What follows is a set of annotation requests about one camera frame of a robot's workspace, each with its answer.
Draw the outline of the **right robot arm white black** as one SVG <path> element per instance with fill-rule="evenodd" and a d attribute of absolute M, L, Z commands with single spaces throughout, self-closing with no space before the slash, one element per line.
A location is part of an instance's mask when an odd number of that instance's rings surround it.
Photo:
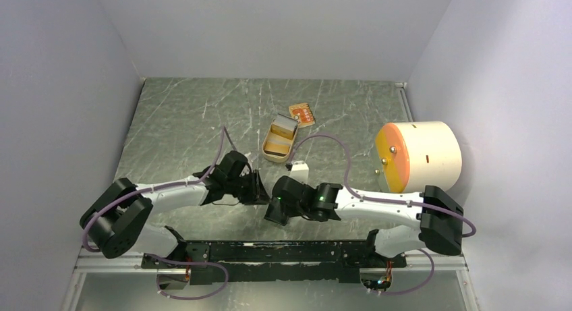
<path fill-rule="evenodd" d="M 313 188 L 282 176 L 272 189 L 264 218 L 280 225 L 294 217 L 317 222 L 370 219 L 392 223 L 393 228 L 375 233 L 373 242 L 364 248 L 366 262 L 381 266 L 389 258 L 423 248 L 460 255 L 463 215 L 463 208 L 437 186 L 394 194 L 358 191 L 339 183 Z"/>

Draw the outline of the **black card holder wallet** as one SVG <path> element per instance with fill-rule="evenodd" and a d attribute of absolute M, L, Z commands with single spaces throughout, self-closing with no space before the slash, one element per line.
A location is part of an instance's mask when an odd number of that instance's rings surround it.
<path fill-rule="evenodd" d="M 268 203 L 264 219 L 281 226 L 286 226 L 289 216 L 285 213 L 279 197 L 272 197 L 271 201 Z"/>

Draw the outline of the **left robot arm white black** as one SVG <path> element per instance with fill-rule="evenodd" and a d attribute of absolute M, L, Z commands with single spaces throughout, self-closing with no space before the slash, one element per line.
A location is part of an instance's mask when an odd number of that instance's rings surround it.
<path fill-rule="evenodd" d="M 235 198 L 244 205 L 268 204 L 270 197 L 249 158 L 232 150 L 216 165 L 177 181 L 135 184 L 123 177 L 114 181 L 81 216 L 80 227 L 92 241 L 91 252 L 112 259 L 126 252 L 158 255 L 169 267 L 187 257 L 183 238 L 172 228 L 152 226 L 151 216 L 189 206 L 204 206 Z"/>

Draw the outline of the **grey credit card stack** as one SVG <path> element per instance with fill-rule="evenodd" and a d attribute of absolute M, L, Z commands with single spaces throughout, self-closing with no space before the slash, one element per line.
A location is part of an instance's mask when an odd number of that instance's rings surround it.
<path fill-rule="evenodd" d="M 271 123 L 270 130 L 281 137 L 292 139 L 297 127 L 297 120 L 278 114 Z"/>

